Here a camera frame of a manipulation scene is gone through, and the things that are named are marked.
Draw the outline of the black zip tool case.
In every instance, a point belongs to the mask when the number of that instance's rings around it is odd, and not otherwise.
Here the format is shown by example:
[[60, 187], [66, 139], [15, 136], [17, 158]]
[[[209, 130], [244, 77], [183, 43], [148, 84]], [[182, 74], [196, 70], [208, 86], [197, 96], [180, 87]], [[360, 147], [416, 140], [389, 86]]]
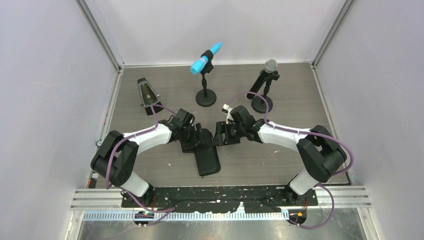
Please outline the black zip tool case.
[[221, 164], [216, 146], [213, 144], [212, 133], [202, 129], [204, 143], [194, 148], [194, 155], [199, 176], [217, 174], [221, 170]]

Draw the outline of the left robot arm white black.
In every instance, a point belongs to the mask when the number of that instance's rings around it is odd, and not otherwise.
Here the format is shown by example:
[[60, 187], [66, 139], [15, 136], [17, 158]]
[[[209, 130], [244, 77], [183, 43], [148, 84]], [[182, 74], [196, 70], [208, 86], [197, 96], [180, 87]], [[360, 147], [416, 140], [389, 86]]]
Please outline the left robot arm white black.
[[193, 124], [194, 119], [193, 114], [181, 108], [169, 119], [159, 120], [150, 128], [130, 133], [112, 130], [95, 153], [90, 167], [108, 181], [107, 187], [123, 188], [134, 195], [135, 202], [141, 207], [148, 207], [154, 199], [153, 187], [134, 172], [137, 156], [176, 141], [180, 142], [183, 152], [205, 148], [211, 138], [201, 124]]

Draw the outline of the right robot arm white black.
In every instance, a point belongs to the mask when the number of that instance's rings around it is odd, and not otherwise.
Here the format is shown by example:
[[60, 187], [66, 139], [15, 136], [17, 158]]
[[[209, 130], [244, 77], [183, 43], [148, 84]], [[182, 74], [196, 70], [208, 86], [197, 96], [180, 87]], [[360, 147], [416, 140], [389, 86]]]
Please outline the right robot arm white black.
[[348, 159], [340, 143], [321, 125], [312, 129], [293, 128], [263, 118], [256, 120], [242, 105], [231, 108], [224, 104], [222, 112], [226, 118], [216, 124], [214, 145], [235, 145], [246, 138], [299, 153], [303, 169], [284, 187], [285, 198], [291, 205], [299, 205], [310, 189], [327, 182]]

